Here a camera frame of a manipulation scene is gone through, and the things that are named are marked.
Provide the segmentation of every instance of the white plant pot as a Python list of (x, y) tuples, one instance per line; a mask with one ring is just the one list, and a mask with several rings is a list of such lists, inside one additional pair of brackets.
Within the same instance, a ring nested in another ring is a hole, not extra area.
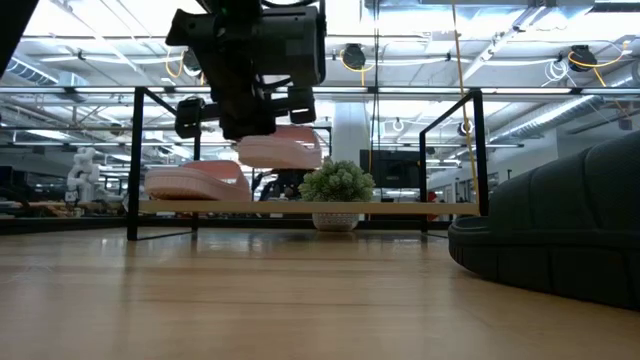
[(356, 228), (359, 214), (313, 214), (313, 225), (320, 231), (345, 232)]

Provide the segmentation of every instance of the wooden floor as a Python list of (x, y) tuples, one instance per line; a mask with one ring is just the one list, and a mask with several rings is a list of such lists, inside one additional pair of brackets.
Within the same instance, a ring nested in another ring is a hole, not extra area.
[(639, 359), (640, 314), (486, 282), (412, 232), (60, 232), (0, 237), (0, 358)]

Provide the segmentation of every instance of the pink shoe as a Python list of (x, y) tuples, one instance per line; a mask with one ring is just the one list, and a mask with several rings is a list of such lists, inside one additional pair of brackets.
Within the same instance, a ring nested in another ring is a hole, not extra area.
[(194, 161), (173, 169), (152, 169), (145, 192), (162, 200), (251, 201), (249, 182), (233, 161)]
[(262, 169), (317, 169), (322, 166), (322, 149), (310, 127), (278, 126), (272, 135), (242, 138), (238, 158), (244, 165)]

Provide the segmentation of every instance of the green plant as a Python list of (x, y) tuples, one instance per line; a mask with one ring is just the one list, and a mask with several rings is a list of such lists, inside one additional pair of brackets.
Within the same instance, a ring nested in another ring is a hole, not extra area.
[(370, 201), (373, 177), (365, 174), (353, 161), (325, 160), (320, 170), (304, 177), (300, 193), (304, 201)]

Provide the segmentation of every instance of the potted plant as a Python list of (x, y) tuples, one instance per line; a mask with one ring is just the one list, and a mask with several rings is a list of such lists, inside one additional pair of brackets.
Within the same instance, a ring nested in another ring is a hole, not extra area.
[[(373, 177), (353, 161), (325, 160), (322, 168), (307, 174), (300, 185), (304, 201), (368, 202), (373, 197)], [(359, 214), (313, 214), (313, 224), (321, 231), (351, 231)]]

